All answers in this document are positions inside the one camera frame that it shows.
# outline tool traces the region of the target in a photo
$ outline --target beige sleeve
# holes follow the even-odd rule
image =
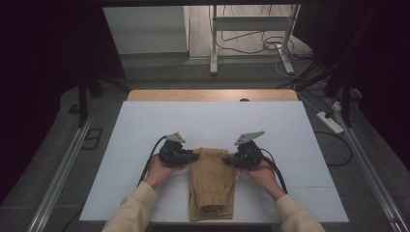
[[[145,182],[135,192],[126,196],[120,207],[106,222],[102,232],[144,231],[150,221],[153,206],[158,201],[157,193]]]
[[[276,202],[276,209],[282,219],[282,232],[324,232],[325,229],[308,210],[302,209],[290,195],[284,195]]]

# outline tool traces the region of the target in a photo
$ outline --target white tabletop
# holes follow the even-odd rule
[[[289,194],[321,222],[348,221],[300,101],[124,102],[80,219],[107,220],[134,191],[158,139],[176,131],[187,140],[185,149],[221,148],[231,153],[236,152],[234,142],[241,133],[265,131],[254,141],[274,156]],[[173,174],[157,192],[160,200],[151,221],[190,222],[187,168]],[[233,219],[201,222],[280,220],[269,195],[241,175]]]

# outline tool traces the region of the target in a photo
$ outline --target wooden edge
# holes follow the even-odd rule
[[[139,102],[251,102],[298,101],[295,91],[284,89],[247,90],[132,90],[127,101]]]

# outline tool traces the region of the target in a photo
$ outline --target white stand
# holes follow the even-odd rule
[[[278,53],[287,74],[295,71],[289,61],[287,44],[295,24],[296,14],[300,5],[293,5],[290,16],[217,16],[217,5],[214,5],[211,48],[211,74],[218,73],[218,31],[284,31],[282,44],[277,44]]]

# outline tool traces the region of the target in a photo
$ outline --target folded cloth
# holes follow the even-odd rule
[[[199,159],[189,164],[190,220],[232,219],[237,170],[222,160],[232,155],[210,148],[194,152]]]

